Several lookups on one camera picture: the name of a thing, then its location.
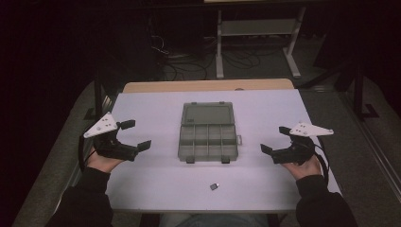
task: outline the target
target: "gray plastic organizer box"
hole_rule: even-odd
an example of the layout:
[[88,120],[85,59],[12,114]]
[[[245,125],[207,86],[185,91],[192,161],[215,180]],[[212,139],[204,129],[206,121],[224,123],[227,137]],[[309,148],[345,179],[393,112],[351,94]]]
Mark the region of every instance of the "gray plastic organizer box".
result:
[[188,164],[235,161],[238,149],[233,103],[184,103],[178,156]]

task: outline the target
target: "white table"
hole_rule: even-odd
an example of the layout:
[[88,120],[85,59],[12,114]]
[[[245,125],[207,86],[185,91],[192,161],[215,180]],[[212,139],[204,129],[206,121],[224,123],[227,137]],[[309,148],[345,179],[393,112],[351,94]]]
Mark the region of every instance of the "white table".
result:
[[[243,143],[237,161],[179,161],[183,104],[193,101],[233,102],[236,132]],[[289,147],[289,137],[279,133],[280,126],[310,123],[298,90],[121,94],[113,117],[136,120],[134,128],[117,135],[123,144],[152,141],[133,163],[113,171],[106,193],[115,210],[280,213],[294,210],[300,199],[288,171],[260,150],[261,143],[273,149]],[[331,171],[329,176],[329,190],[340,192]],[[212,183],[220,187],[211,190]]]

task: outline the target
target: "white triangular marker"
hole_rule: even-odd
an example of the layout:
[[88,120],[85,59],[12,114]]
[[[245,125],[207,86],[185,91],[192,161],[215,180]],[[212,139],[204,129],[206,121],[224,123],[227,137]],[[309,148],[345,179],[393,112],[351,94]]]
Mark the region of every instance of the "white triangular marker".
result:
[[107,112],[100,120],[98,120],[94,126],[83,134],[84,138],[89,138],[95,135],[99,135],[108,131],[116,130],[117,123],[115,122],[112,114]]
[[317,127],[308,123],[298,123],[291,131],[290,134],[300,136],[312,136],[312,135],[330,135],[333,134],[333,130],[327,130],[321,127]]

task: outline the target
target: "black sleeve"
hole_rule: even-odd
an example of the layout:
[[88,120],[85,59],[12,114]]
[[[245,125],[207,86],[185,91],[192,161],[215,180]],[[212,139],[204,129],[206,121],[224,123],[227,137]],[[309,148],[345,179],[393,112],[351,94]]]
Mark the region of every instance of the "black sleeve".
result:
[[110,173],[86,167],[75,187],[65,190],[46,227],[112,226],[113,210],[105,194]]
[[301,200],[296,215],[301,227],[354,227],[357,222],[347,202],[339,193],[328,191],[322,175],[297,181]]

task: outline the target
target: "metal stand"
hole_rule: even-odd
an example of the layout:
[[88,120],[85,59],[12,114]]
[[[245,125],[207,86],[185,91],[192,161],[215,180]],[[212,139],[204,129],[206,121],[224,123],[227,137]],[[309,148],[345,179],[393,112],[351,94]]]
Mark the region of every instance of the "metal stand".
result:
[[284,52],[284,55],[286,56],[289,69],[291,70],[292,76],[295,79],[300,78],[301,73],[298,70],[298,67],[297,67],[297,64],[295,63],[294,58],[292,58],[292,51],[294,50],[295,42],[297,41],[298,34],[300,32],[301,24],[304,19],[304,15],[305,15],[305,10],[306,10],[305,7],[300,9],[298,16],[297,16],[297,21],[294,25],[294,28],[292,29],[291,40],[289,42],[289,45],[288,45],[288,47],[283,48],[283,52]]
[[238,35],[272,35],[291,34],[290,42],[283,48],[289,69],[292,76],[298,79],[301,76],[295,60],[292,58],[292,51],[298,38],[302,21],[304,19],[305,7],[300,8],[295,19],[277,20],[254,20],[254,21],[221,21],[221,10],[218,11],[218,51],[216,54],[217,78],[223,79],[223,62],[221,57],[221,37]]

